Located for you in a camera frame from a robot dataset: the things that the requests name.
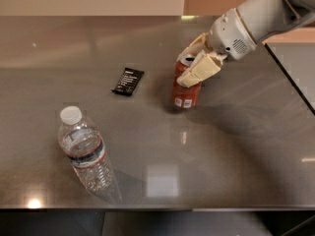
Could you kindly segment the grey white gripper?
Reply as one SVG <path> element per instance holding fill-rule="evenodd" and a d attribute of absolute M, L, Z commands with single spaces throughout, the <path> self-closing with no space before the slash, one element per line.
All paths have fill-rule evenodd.
<path fill-rule="evenodd" d="M 230 9 L 215 20 L 209 36 L 203 32 L 177 57 L 196 56 L 192 64 L 176 80 L 184 88 L 191 88 L 221 70 L 223 60 L 240 60 L 253 52 L 257 43 L 245 26 L 237 9 Z"/>

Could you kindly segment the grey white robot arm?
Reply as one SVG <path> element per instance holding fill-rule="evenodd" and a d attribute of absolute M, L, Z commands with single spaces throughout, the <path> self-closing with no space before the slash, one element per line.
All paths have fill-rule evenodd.
<path fill-rule="evenodd" d="M 267 38 L 301 28 L 315 19 L 315 0 L 246 0 L 217 18 L 178 56 L 194 61 L 176 80 L 182 87 L 212 77 L 226 61 L 237 61 Z"/>

